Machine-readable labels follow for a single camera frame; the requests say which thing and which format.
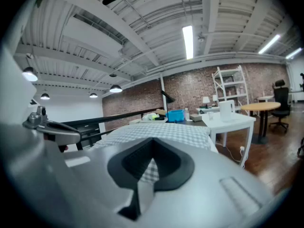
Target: round wooden table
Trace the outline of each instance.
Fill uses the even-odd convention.
[[[250,111],[250,115],[253,115],[254,112],[261,112],[260,117],[260,129],[258,134],[252,135],[252,143],[255,144],[265,144],[268,142],[268,138],[266,137],[266,130],[267,130],[267,120],[268,120],[268,111],[277,109],[281,106],[281,103],[278,102],[261,102],[261,103],[253,103],[253,104],[246,104],[241,106],[242,110]]]

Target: black office chair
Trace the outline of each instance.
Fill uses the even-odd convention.
[[[289,89],[287,87],[282,87],[285,85],[284,80],[278,80],[275,82],[276,87],[280,87],[277,89],[274,89],[275,93],[275,101],[281,103],[281,106],[274,111],[271,112],[272,116],[278,117],[279,121],[277,123],[271,123],[271,125],[279,125],[285,128],[285,133],[287,132],[287,129],[289,127],[288,123],[281,122],[282,118],[287,117],[290,115],[290,105],[288,104],[288,93]]]

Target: bottle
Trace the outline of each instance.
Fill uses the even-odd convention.
[[[185,119],[189,120],[190,119],[190,114],[188,108],[185,108]]]

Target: black railing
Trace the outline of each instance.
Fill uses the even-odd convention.
[[[87,125],[90,126],[90,125],[98,124],[98,123],[99,124],[100,123],[106,123],[106,122],[110,122],[110,121],[114,121],[114,120],[119,120],[119,119],[123,119],[123,118],[130,117],[130,116],[141,115],[141,117],[143,117],[144,113],[153,112],[153,111],[155,111],[157,109],[163,109],[163,107],[157,107],[157,108],[143,110],[143,111],[124,113],[124,114],[117,114],[117,115],[112,115],[112,116],[105,116],[105,117],[92,118],[92,119],[86,119],[86,120],[64,122],[63,124],[66,124],[68,126],[71,126],[71,127],[76,128],[76,129],[79,129],[79,128],[82,128],[82,127],[86,127]],[[78,150],[82,150],[83,148],[82,148],[81,142],[82,141],[86,141],[86,140],[88,140],[89,143],[90,143],[90,145],[93,146],[92,138],[97,138],[97,139],[99,138],[99,139],[101,139],[102,135],[108,134],[108,133],[114,131],[115,129],[117,129],[117,128],[105,131],[103,133],[96,133],[96,134],[93,134],[93,135],[90,135],[90,134],[91,133],[95,133],[96,129],[95,130],[91,129],[91,130],[88,130],[88,131],[80,131],[80,134],[82,136],[83,135],[89,135],[89,136],[85,136],[85,137],[81,138],[80,142],[76,144],[77,149]]]

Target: white ceiling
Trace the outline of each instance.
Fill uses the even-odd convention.
[[[95,28],[121,44],[119,57],[64,36],[72,17],[86,24],[84,35]],[[181,28],[189,24],[195,57],[187,61]],[[259,55],[275,34],[280,40]],[[21,69],[30,65],[38,71],[34,84],[41,87],[107,95],[113,84],[129,87],[159,73],[225,63],[283,63],[300,46],[299,28],[277,0],[117,0],[108,6],[102,0],[43,0],[28,20],[15,59]],[[112,72],[117,77],[109,77]]]

